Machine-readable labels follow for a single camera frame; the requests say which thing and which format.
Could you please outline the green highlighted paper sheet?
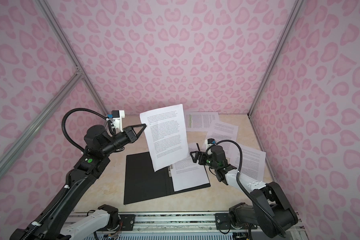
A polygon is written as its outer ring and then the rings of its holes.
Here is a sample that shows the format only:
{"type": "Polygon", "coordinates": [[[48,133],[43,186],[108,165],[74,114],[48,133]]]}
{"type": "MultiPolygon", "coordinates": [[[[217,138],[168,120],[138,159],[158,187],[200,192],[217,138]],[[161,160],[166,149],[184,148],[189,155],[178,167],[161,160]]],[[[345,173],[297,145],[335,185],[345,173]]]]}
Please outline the green highlighted paper sheet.
{"type": "Polygon", "coordinates": [[[187,112],[185,123],[187,132],[207,132],[213,121],[219,121],[216,112],[187,112]]]}

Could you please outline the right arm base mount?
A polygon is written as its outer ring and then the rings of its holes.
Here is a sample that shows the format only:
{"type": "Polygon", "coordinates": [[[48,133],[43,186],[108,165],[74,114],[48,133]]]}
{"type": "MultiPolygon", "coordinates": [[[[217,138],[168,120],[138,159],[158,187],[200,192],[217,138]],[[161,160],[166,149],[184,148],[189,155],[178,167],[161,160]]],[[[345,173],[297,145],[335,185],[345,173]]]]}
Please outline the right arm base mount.
{"type": "Polygon", "coordinates": [[[234,224],[234,221],[229,216],[229,213],[215,213],[215,224],[216,229],[220,231],[233,231],[233,230],[243,230],[247,231],[249,229],[251,230],[257,230],[258,227],[249,223],[244,223],[239,226],[239,224],[234,224]]]}

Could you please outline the blue black file folder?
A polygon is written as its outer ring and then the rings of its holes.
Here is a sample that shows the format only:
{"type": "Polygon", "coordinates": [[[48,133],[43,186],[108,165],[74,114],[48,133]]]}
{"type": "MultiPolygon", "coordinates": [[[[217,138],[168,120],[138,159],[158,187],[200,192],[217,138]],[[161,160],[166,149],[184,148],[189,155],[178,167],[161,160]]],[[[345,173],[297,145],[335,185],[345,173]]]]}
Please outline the blue black file folder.
{"type": "Polygon", "coordinates": [[[209,179],[205,184],[175,191],[167,167],[153,169],[150,153],[139,153],[126,157],[124,205],[153,200],[170,195],[196,191],[211,186],[209,179]]]}

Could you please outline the right corner aluminium post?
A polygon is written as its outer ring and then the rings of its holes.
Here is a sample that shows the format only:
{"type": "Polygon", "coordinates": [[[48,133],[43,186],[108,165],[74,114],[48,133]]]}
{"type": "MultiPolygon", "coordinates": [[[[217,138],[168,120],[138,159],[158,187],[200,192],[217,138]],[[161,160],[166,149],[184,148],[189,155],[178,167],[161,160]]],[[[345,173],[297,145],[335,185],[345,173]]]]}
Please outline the right corner aluminium post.
{"type": "Polygon", "coordinates": [[[297,23],[302,10],[304,9],[304,7],[306,5],[306,2],[307,1],[303,1],[303,0],[298,0],[298,1],[294,2],[291,13],[290,13],[289,17],[287,18],[286,25],[285,25],[283,31],[281,32],[280,38],[277,41],[275,49],[273,50],[273,54],[270,58],[269,64],[267,65],[266,71],[260,82],[259,89],[256,92],[254,101],[248,112],[249,119],[251,119],[254,116],[256,106],[257,106],[258,102],[260,101],[260,98],[262,96],[262,93],[264,92],[267,82],[269,81],[271,73],[274,70],[275,66],[277,65],[278,59],[282,54],[282,50],[283,50],[285,44],[287,43],[288,38],[290,37],[291,32],[292,32],[295,24],[297,23]]]}

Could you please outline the left corner aluminium post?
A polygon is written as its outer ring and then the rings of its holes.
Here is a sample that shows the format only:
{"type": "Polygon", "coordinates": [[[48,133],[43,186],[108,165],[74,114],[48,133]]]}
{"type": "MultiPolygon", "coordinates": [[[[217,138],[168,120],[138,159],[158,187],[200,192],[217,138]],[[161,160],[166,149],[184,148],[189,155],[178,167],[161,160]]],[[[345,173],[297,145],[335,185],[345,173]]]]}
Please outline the left corner aluminium post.
{"type": "Polygon", "coordinates": [[[84,81],[84,84],[86,85],[87,89],[89,90],[90,94],[92,95],[95,103],[97,104],[99,110],[105,115],[108,114],[108,110],[103,103],[102,99],[100,98],[100,95],[97,93],[93,83],[91,82],[89,76],[87,75],[83,64],[78,58],[77,53],[75,52],[71,42],[69,41],[67,35],[64,33],[55,13],[53,12],[50,4],[48,1],[34,1],[36,5],[39,7],[40,12],[44,15],[47,23],[53,30],[54,34],[56,35],[58,41],[60,42],[62,48],[65,50],[68,58],[72,62],[72,64],[77,69],[77,72],[82,75],[82,80],[84,81]]]}

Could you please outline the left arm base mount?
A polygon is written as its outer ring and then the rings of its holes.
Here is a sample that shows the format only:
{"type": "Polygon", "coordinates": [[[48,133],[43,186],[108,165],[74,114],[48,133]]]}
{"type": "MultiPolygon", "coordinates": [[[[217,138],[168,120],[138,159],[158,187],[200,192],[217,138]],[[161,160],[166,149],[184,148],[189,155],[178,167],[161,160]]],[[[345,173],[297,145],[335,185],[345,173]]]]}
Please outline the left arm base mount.
{"type": "Polygon", "coordinates": [[[117,231],[132,231],[135,223],[136,215],[134,214],[120,214],[119,209],[110,205],[101,205],[97,211],[106,212],[109,215],[105,224],[101,224],[99,231],[117,232],[117,231]]]}

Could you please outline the left diagonal aluminium strut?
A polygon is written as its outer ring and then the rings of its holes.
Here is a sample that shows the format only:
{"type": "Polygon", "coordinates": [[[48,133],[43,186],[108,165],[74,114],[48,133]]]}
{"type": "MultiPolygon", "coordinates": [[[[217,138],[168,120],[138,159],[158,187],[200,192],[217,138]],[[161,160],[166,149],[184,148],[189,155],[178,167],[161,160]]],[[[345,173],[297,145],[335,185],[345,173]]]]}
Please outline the left diagonal aluminium strut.
{"type": "Polygon", "coordinates": [[[2,155],[0,158],[0,180],[81,80],[82,72],[77,71],[40,114],[28,125],[8,151],[2,155]]]}

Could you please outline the printed paper sheet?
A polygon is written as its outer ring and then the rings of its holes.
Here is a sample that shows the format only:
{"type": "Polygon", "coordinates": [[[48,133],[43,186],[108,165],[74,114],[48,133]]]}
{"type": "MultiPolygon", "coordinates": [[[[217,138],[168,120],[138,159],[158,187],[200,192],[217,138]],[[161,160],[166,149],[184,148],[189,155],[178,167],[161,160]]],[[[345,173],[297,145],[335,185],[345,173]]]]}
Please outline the printed paper sheet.
{"type": "Polygon", "coordinates": [[[170,165],[171,178],[175,193],[191,191],[191,189],[208,188],[211,186],[204,166],[195,164],[190,155],[170,165]]]}

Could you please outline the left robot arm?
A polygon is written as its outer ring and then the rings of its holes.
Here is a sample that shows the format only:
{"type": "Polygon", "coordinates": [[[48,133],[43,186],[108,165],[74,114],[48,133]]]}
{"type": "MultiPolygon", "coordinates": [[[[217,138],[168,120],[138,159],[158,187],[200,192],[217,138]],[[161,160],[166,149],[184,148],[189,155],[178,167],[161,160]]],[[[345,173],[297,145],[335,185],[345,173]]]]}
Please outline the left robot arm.
{"type": "Polygon", "coordinates": [[[65,185],[26,229],[16,229],[12,240],[57,240],[68,216],[110,163],[109,156],[142,135],[146,124],[132,125],[110,136],[103,125],[94,125],[84,137],[84,154],[66,175],[65,185]]]}

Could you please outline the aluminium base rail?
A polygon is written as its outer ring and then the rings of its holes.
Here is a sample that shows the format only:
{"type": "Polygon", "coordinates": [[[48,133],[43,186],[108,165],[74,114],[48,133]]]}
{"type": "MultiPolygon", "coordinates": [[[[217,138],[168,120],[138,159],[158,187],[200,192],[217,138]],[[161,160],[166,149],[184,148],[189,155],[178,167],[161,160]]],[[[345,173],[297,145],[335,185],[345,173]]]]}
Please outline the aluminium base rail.
{"type": "Polygon", "coordinates": [[[258,227],[249,231],[216,229],[215,213],[226,212],[125,212],[136,215],[132,231],[99,231],[108,215],[103,211],[71,213],[61,230],[72,240],[266,240],[258,227]]]}

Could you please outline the corner aluminium post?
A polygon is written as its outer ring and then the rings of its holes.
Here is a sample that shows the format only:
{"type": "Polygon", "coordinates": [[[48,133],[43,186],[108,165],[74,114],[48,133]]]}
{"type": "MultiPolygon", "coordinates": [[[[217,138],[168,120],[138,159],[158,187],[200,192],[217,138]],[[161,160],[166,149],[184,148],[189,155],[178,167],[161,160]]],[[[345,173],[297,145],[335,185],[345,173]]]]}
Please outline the corner aluminium post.
{"type": "Polygon", "coordinates": [[[270,58],[269,64],[267,65],[266,71],[260,82],[259,89],[256,92],[254,101],[248,112],[249,119],[251,119],[254,116],[256,106],[257,106],[258,102],[260,101],[260,98],[262,96],[262,93],[264,92],[267,82],[269,81],[271,73],[274,70],[275,66],[277,65],[278,59],[282,54],[282,50],[283,50],[285,44],[287,43],[288,38],[290,37],[291,32],[292,32],[295,24],[297,23],[302,10],[304,9],[304,7],[306,5],[306,2],[307,1],[303,1],[303,0],[298,0],[298,1],[294,2],[291,13],[290,13],[289,17],[287,18],[286,25],[285,25],[283,31],[281,32],[280,38],[277,41],[275,49],[273,50],[273,54],[270,58]]]}
{"type": "Polygon", "coordinates": [[[91,82],[89,76],[87,75],[83,64],[78,58],[77,53],[75,52],[71,42],[69,41],[67,35],[64,33],[55,13],[53,12],[50,4],[48,1],[34,1],[36,5],[39,7],[40,12],[44,15],[47,23],[53,30],[54,34],[56,35],[58,41],[60,42],[62,48],[65,50],[68,58],[72,62],[72,64],[77,69],[77,72],[82,75],[82,80],[84,81],[84,84],[86,85],[87,89],[89,90],[90,94],[92,95],[95,103],[97,104],[99,110],[105,115],[108,114],[108,110],[103,103],[102,99],[100,98],[100,95],[97,93],[93,83],[91,82]]]}

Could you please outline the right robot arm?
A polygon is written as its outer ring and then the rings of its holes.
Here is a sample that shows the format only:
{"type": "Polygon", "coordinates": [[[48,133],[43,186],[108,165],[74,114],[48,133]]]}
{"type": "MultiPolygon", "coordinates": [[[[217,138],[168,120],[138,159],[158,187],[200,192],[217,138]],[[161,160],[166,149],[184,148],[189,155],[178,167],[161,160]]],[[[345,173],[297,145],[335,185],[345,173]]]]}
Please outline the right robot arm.
{"type": "Polygon", "coordinates": [[[264,183],[244,175],[244,152],[239,151],[238,167],[229,164],[220,143],[211,144],[204,152],[190,153],[195,164],[214,170],[217,180],[227,186],[241,190],[252,202],[239,203],[229,209],[229,225],[236,229],[258,226],[263,233],[274,238],[285,238],[287,230],[298,223],[298,217],[280,185],[276,182],[264,183]]]}

